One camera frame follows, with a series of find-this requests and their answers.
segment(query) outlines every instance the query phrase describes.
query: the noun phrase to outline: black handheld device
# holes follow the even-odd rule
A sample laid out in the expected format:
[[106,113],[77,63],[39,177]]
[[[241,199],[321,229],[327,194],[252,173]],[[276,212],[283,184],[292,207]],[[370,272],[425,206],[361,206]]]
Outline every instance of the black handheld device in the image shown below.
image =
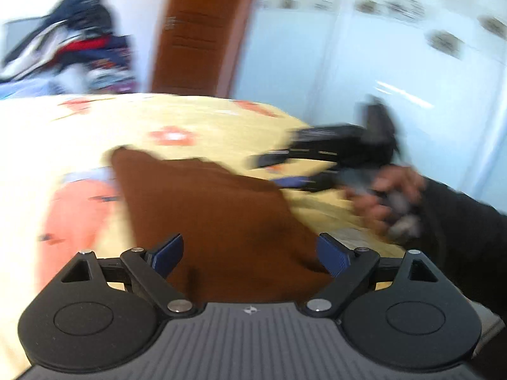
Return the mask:
[[20,318],[32,367],[19,379],[479,379],[478,316],[424,254],[380,258],[327,234],[316,247],[334,279],[304,304],[192,304],[166,281],[180,235],[120,258],[77,253]]
[[388,236],[398,244],[421,235],[419,210],[413,207],[397,190],[380,193],[371,189],[376,173],[392,163],[400,154],[395,124],[387,107],[373,97],[362,105],[363,127],[341,124],[313,127],[292,133],[290,145],[254,157],[253,168],[269,167],[291,159],[320,160],[333,166],[308,176],[285,177],[273,180],[281,188],[294,188],[310,193],[348,186],[357,193],[370,193],[380,198],[381,204],[391,208],[387,219]]

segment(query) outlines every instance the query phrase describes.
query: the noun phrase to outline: hand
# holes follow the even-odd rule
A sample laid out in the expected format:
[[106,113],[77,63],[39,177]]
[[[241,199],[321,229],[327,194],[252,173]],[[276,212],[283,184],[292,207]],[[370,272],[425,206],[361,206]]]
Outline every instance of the hand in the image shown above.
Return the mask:
[[[413,205],[419,204],[421,191],[426,187],[425,178],[411,167],[386,166],[382,168],[372,183],[372,190],[388,193],[401,191]],[[345,196],[352,200],[354,213],[363,218],[363,222],[373,232],[384,235],[389,229],[386,218],[391,209],[380,204],[379,197],[371,194],[357,195],[351,189],[345,189]]]

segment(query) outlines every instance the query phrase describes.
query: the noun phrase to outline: bed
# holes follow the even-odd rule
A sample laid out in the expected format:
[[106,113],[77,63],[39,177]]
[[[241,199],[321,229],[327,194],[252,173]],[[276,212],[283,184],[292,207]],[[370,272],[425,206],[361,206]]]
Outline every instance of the bed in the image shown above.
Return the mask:
[[[126,208],[107,167],[109,150],[128,144],[165,159],[198,156],[264,179],[325,164],[296,161],[250,170],[250,156],[283,146],[287,132],[305,124],[275,107],[246,101],[145,93],[24,98],[0,102],[0,124],[4,379],[29,366],[16,326],[45,282],[80,249],[116,257],[134,246]],[[285,196],[294,214],[316,232],[358,228],[339,191],[287,191]],[[402,255],[397,246],[371,236],[361,244],[384,256]]]

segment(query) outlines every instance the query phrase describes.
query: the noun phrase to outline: metal screw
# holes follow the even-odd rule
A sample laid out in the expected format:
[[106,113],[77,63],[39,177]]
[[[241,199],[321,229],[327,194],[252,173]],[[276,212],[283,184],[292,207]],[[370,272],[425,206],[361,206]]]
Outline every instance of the metal screw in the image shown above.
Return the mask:
[[185,313],[189,312],[192,309],[192,303],[188,300],[173,300],[169,302],[167,308],[174,313]]
[[356,257],[359,257],[362,253],[366,253],[367,251],[369,251],[368,247],[356,247],[354,249],[354,254]]
[[306,307],[314,312],[326,312],[331,308],[331,306],[331,302],[325,298],[313,298],[306,303]]

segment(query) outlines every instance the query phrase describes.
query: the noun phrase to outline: brown door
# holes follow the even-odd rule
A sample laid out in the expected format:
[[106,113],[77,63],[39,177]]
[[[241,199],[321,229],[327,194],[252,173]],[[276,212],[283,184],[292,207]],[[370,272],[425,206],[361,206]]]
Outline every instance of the brown door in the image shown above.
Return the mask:
[[170,0],[152,90],[213,96],[240,0]]

